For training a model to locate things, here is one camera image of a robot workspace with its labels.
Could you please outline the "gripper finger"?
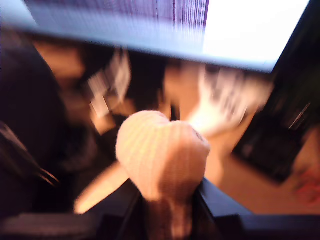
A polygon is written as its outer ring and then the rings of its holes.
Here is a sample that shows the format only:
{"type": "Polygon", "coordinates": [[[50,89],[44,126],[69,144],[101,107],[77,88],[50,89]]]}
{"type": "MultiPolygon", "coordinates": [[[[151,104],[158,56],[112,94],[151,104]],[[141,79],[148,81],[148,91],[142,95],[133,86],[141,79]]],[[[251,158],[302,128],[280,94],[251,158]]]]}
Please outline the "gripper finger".
{"type": "Polygon", "coordinates": [[[147,240],[143,198],[131,180],[87,212],[97,217],[96,240],[147,240]]]}
{"type": "Polygon", "coordinates": [[[240,215],[252,214],[204,177],[194,192],[194,238],[245,240],[240,215]]]}

